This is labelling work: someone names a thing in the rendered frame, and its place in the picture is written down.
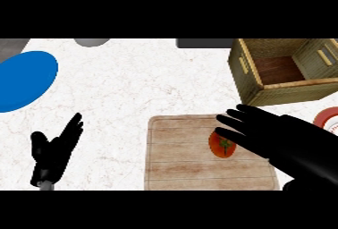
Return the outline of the wooden cutting board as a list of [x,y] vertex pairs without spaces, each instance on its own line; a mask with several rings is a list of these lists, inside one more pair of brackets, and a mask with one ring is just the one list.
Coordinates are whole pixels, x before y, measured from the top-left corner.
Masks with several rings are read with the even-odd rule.
[[153,190],[276,191],[267,159],[241,146],[217,157],[208,137],[220,122],[212,114],[159,115],[148,123],[145,188]]

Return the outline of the blue oval plate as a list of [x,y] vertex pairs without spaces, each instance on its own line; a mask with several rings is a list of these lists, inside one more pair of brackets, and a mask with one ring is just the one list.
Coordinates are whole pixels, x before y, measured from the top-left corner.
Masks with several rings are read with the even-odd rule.
[[0,63],[0,113],[25,107],[49,90],[58,61],[44,51],[13,55]]

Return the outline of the woven square basket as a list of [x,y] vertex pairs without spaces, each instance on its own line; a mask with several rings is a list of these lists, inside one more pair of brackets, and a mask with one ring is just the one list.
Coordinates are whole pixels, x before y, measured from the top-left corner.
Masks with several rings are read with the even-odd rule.
[[245,105],[319,100],[338,92],[338,38],[238,38],[229,66]]

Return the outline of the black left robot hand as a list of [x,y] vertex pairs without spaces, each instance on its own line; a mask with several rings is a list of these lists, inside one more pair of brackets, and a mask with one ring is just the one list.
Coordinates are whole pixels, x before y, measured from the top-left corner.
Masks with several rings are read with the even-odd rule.
[[77,113],[58,137],[47,140],[44,134],[35,131],[31,134],[31,156],[35,161],[31,185],[50,181],[56,184],[66,170],[72,150],[83,133],[81,114]]

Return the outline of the grey round object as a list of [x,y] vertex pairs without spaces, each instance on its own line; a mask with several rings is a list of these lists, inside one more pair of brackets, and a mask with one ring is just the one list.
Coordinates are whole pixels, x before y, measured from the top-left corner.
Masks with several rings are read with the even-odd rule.
[[108,38],[75,38],[75,42],[83,47],[99,47],[108,42]]

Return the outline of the dark grey rectangular object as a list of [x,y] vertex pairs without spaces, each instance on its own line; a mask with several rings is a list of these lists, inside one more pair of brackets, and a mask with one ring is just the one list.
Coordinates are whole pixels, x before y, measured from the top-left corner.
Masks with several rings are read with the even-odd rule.
[[232,38],[177,38],[177,48],[230,48]]

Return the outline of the red tomato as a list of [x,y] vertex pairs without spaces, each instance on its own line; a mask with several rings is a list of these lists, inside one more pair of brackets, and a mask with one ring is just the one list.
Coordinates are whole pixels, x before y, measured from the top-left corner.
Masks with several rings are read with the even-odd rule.
[[212,154],[220,158],[230,157],[236,149],[236,143],[221,137],[215,132],[210,134],[208,146]]

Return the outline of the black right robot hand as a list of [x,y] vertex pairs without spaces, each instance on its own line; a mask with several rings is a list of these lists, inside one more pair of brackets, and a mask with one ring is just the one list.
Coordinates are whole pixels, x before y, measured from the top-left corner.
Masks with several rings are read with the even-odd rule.
[[314,124],[239,104],[217,120],[215,133],[269,160],[294,179],[285,191],[338,191],[338,136]]

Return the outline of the grey flat object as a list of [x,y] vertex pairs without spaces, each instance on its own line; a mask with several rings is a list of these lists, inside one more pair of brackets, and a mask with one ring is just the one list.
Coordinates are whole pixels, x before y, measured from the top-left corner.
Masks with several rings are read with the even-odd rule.
[[28,38],[0,38],[0,63],[21,53],[28,42]]

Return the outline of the red rimmed can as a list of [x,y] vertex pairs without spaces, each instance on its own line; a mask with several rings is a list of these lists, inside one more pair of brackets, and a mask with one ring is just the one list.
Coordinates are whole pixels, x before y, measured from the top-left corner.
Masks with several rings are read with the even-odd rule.
[[313,124],[338,136],[338,106],[329,107],[317,113]]

